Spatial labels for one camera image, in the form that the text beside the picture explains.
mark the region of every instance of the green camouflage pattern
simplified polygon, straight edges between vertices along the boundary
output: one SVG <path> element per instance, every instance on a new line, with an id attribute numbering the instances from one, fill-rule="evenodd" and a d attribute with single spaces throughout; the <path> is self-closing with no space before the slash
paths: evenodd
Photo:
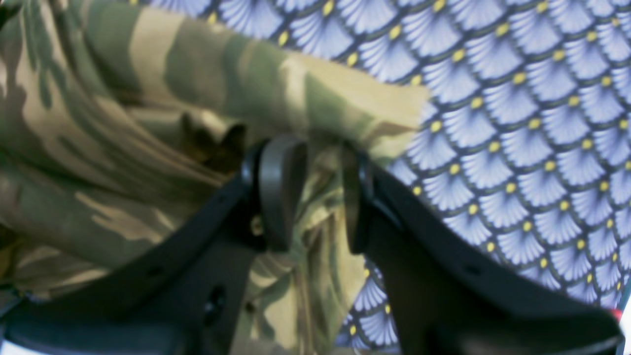
<path id="1" fill-rule="evenodd" d="M 255 262 L 238 337 L 328 353 L 364 278 L 346 245 L 339 140 L 387 165 L 418 129 L 427 89 L 159 9 L 2 9 L 0 282 L 41 299 L 76 290 L 171 235 L 247 147 L 294 132 L 310 169 L 295 242 Z"/>

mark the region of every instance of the camouflage fabric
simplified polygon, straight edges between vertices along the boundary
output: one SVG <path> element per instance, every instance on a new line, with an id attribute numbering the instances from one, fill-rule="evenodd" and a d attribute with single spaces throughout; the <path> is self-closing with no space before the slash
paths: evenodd
<path id="1" fill-rule="evenodd" d="M 336 143 L 388 164 L 418 129 L 424 88 L 122 3 L 7 0 L 0 26 L 3 284 L 50 299 L 105 275 L 173 233 L 247 147 L 292 131 L 310 154 L 295 247 L 254 265 L 239 334 L 330 350 L 364 282 Z"/>

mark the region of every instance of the blue fan pattern fabric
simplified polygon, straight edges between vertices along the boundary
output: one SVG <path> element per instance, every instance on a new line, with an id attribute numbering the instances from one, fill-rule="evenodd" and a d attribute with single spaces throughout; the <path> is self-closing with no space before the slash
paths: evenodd
<path id="1" fill-rule="evenodd" d="M 152 0 L 287 49 L 426 85 L 392 173 L 469 244 L 617 306 L 631 270 L 631 0 Z M 379 271 L 338 345 L 397 352 Z"/>

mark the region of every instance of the red object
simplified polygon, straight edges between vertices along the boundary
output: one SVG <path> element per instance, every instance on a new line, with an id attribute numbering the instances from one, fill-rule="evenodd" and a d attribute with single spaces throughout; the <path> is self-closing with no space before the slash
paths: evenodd
<path id="1" fill-rule="evenodd" d="M 621 310 L 611 310 L 611 314 L 616 317 L 618 322 L 622 319 L 622 311 Z"/>

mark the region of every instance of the patterned fabric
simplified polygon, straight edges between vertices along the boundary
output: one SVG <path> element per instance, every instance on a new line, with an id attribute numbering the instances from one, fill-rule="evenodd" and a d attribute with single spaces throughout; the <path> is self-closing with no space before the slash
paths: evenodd
<path id="1" fill-rule="evenodd" d="M 247 147 L 292 131 L 309 144 L 294 243 L 256 260 L 238 334 L 326 354 L 363 284 L 363 258 L 344 238 L 338 143 L 385 167 L 428 99 L 158 9 L 7 0 L 0 284 L 50 299 L 105 275 L 196 213 Z"/>
<path id="2" fill-rule="evenodd" d="M 392 167 L 468 243 L 580 301 L 631 269 L 631 1 L 154 0 L 433 104 Z M 396 350 L 379 271 L 338 338 Z"/>

